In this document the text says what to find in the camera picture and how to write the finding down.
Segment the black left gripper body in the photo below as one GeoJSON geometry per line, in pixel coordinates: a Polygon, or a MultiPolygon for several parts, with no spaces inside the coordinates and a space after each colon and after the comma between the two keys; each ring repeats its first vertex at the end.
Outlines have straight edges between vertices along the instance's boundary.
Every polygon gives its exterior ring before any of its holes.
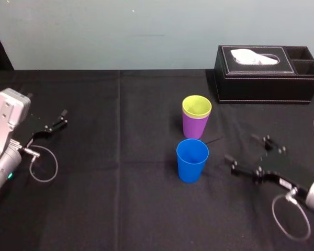
{"type": "Polygon", "coordinates": [[[28,148],[36,138],[36,134],[43,132],[46,126],[45,116],[30,113],[16,128],[12,137],[12,146],[16,149],[28,148]]]}

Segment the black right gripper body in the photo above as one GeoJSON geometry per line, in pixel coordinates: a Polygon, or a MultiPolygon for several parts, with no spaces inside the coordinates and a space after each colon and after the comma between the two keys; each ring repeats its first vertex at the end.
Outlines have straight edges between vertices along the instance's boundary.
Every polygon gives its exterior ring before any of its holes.
{"type": "Polygon", "coordinates": [[[261,182],[272,182],[285,190],[297,188],[296,198],[306,203],[311,185],[314,183],[314,172],[292,161],[288,154],[271,150],[260,160],[261,182]]]}

